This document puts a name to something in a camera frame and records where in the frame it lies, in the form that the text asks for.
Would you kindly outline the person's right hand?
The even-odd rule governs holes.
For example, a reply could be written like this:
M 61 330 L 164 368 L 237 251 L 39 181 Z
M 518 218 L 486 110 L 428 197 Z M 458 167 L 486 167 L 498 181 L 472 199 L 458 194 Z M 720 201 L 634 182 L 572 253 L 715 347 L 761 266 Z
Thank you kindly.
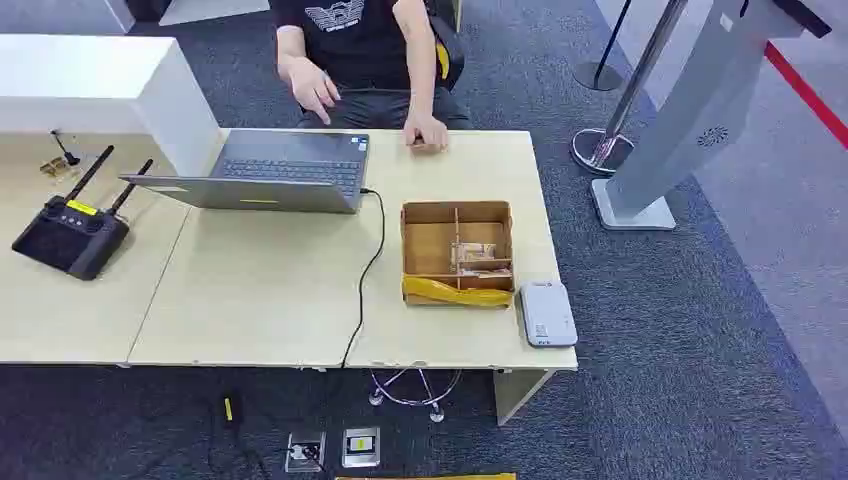
M 336 106 L 341 95 L 331 78 L 306 57 L 291 57 L 285 70 L 292 93 L 301 107 L 318 116 L 326 126 L 331 124 L 328 110 Z

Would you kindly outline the person's left hand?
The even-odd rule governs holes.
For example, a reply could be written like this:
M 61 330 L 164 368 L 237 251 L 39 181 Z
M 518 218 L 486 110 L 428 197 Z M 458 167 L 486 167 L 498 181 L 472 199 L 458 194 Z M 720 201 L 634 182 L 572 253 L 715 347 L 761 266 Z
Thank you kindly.
M 434 154 L 448 147 L 446 125 L 431 114 L 410 113 L 403 133 L 406 145 L 416 153 Z

